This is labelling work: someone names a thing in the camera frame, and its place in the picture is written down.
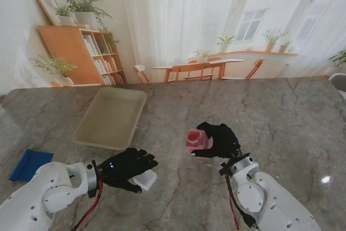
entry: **window frame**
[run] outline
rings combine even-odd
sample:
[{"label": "window frame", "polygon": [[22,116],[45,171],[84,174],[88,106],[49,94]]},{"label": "window frame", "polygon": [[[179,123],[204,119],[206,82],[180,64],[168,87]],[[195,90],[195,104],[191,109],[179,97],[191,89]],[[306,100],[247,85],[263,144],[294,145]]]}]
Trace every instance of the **window frame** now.
[{"label": "window frame", "polygon": [[[264,15],[263,15],[261,18],[255,18],[256,14],[257,14],[259,11],[263,11],[263,10],[265,10]],[[257,34],[258,28],[260,27],[260,25],[261,25],[261,23],[262,23],[262,21],[263,21],[264,16],[268,13],[268,10],[269,10],[269,8],[262,8],[262,9],[244,11],[243,16],[242,16],[243,19],[242,19],[241,23],[239,24],[237,33],[235,34],[235,36],[236,36],[235,38],[237,38],[237,35],[238,35],[238,33],[239,33],[239,30],[240,30],[242,24],[244,24],[244,23],[249,23],[249,25],[248,25],[248,27],[247,27],[247,29],[246,29],[246,31],[245,31],[245,34],[244,34],[244,36],[243,36],[243,39],[242,39],[242,40],[237,40],[237,39],[236,39],[236,40],[234,41],[234,43],[246,43],[246,42],[251,42],[251,41],[253,41],[254,38],[255,38],[255,36],[256,36],[256,34]],[[254,17],[253,17],[252,19],[250,19],[250,20],[244,20],[246,14],[247,14],[247,13],[251,13],[251,12],[256,12],[255,15],[254,15]],[[257,26],[257,28],[256,28],[256,31],[255,31],[254,35],[252,36],[251,39],[246,39],[246,40],[245,40],[245,37],[246,37],[246,35],[247,35],[248,31],[249,31],[249,28],[251,27],[252,22],[255,22],[255,21],[259,21],[259,24],[258,24],[258,26]]]},{"label": "window frame", "polygon": [[[315,6],[322,6],[323,7],[323,10],[321,11],[321,13],[319,15],[310,15],[310,12],[312,11],[312,9],[315,7]],[[314,3],[311,7],[311,9],[309,10],[308,14],[305,16],[301,26],[299,27],[298,31],[297,31],[297,34],[295,35],[294,37],[294,41],[295,42],[299,42],[299,43],[303,43],[305,42],[309,36],[311,35],[312,31],[315,29],[316,27],[316,24],[318,23],[318,21],[320,20],[320,18],[322,17],[324,11],[326,10],[326,7],[327,7],[327,4],[324,4],[324,3]],[[298,36],[299,34],[301,33],[301,30],[303,29],[307,19],[315,19],[315,24],[312,26],[310,32],[307,34],[307,36],[305,37],[305,39],[298,39]]]}]

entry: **wooden dining table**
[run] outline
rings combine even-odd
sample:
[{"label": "wooden dining table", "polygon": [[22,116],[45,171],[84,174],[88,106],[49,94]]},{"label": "wooden dining table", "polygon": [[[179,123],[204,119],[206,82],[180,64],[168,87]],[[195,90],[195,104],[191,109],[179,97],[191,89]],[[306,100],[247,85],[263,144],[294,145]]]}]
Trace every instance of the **wooden dining table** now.
[{"label": "wooden dining table", "polygon": [[[225,75],[225,69],[226,69],[227,63],[243,62],[243,61],[244,60],[242,60],[242,59],[224,59],[224,60],[212,61],[212,62],[208,62],[208,63],[210,63],[210,68],[219,68],[217,79],[222,80],[222,77]],[[167,66],[153,67],[151,69],[152,70],[166,70],[163,82],[168,82],[169,74],[171,72],[173,72],[172,67],[173,66],[179,66],[179,65],[167,65]]]}]

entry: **potted plant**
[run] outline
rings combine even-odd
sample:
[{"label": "potted plant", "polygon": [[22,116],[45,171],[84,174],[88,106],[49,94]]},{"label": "potted plant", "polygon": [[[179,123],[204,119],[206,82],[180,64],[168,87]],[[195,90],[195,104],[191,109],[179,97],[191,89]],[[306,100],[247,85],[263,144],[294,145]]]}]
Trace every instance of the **potted plant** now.
[{"label": "potted plant", "polygon": [[48,71],[52,75],[58,75],[59,78],[56,80],[62,86],[70,87],[74,83],[70,78],[64,77],[66,71],[73,71],[78,67],[72,64],[69,64],[63,58],[47,58],[44,55],[39,55],[41,59],[31,59],[35,61],[35,66],[43,70]]},{"label": "potted plant", "polygon": [[284,44],[280,45],[280,49],[279,52],[286,52],[286,49],[288,48],[288,46],[291,44],[291,41],[287,41]]},{"label": "potted plant", "polygon": [[112,34],[108,31],[108,29],[105,26],[103,27],[102,33],[103,33],[104,39],[106,40],[106,43],[108,45],[109,51],[112,52],[111,47],[112,46],[117,47],[116,44],[119,43],[120,41],[114,41]]},{"label": "potted plant", "polygon": [[344,51],[339,51],[337,53],[337,55],[334,55],[333,57],[330,57],[328,59],[328,61],[330,61],[331,59],[332,62],[334,62],[334,67],[329,67],[327,70],[324,71],[323,76],[324,77],[330,77],[331,75],[333,75],[334,73],[339,73],[340,71],[342,71],[342,67],[338,67],[340,64],[346,62],[346,50]]},{"label": "potted plant", "polygon": [[71,17],[70,9],[65,5],[61,8],[56,9],[55,13],[60,19],[60,25],[66,25],[68,27],[75,27],[73,18]]},{"label": "potted plant", "polygon": [[220,45],[220,52],[226,52],[228,46],[234,42],[233,38],[235,37],[235,35],[233,35],[232,37],[227,38],[227,36],[225,38],[222,37],[218,37],[220,39],[220,42],[217,43],[217,45]]},{"label": "potted plant", "polygon": [[282,29],[274,29],[274,30],[268,30],[265,32],[263,35],[265,40],[268,42],[267,43],[267,48],[265,49],[266,52],[271,52],[272,49],[274,48],[277,40],[282,38],[288,34],[288,32],[282,31]]},{"label": "potted plant", "polygon": [[194,51],[194,53],[196,54],[196,57],[199,62],[206,62],[208,59],[209,50],[207,51],[198,50],[198,51]]},{"label": "potted plant", "polygon": [[68,8],[75,13],[78,22],[88,24],[92,30],[98,30],[97,22],[104,27],[101,17],[113,19],[102,9],[93,6],[97,2],[102,0],[67,0]]}]

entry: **window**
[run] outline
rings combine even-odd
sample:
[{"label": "window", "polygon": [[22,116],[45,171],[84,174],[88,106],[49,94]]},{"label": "window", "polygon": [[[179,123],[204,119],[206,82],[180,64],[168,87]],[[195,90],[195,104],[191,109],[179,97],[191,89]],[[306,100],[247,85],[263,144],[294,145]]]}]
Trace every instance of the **window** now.
[{"label": "window", "polygon": [[297,34],[296,40],[305,41],[309,37],[321,14],[323,13],[324,8],[325,4],[315,4],[311,8],[299,30],[299,33]]},{"label": "window", "polygon": [[239,28],[236,40],[245,41],[253,39],[266,11],[266,9],[262,9],[245,12],[244,20]]}]

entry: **black glove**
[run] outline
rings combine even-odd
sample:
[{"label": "black glove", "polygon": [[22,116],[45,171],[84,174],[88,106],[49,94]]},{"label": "black glove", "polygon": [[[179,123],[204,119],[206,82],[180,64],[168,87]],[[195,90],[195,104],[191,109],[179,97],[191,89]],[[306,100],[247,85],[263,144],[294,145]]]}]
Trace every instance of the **black glove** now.
[{"label": "black glove", "polygon": [[157,166],[158,162],[154,158],[145,150],[137,151],[136,148],[128,148],[105,160],[97,168],[105,184],[137,193],[142,192],[140,186],[131,184],[128,180]]},{"label": "black glove", "polygon": [[221,158],[231,158],[232,152],[240,148],[240,144],[236,135],[225,124],[215,126],[207,122],[200,124],[197,129],[204,130],[208,138],[213,139],[210,149],[193,150],[192,156],[213,158],[215,156]]}]

